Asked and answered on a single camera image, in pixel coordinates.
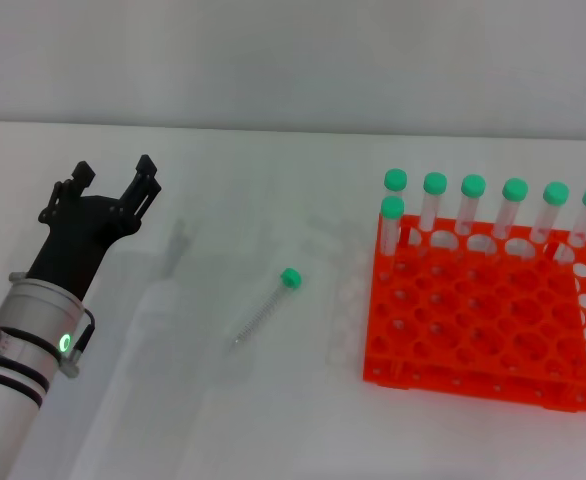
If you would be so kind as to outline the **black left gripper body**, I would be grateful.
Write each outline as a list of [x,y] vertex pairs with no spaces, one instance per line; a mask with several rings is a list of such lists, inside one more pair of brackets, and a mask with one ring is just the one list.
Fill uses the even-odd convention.
[[64,200],[46,214],[49,234],[27,272],[82,300],[106,255],[141,226],[142,203],[103,196]]

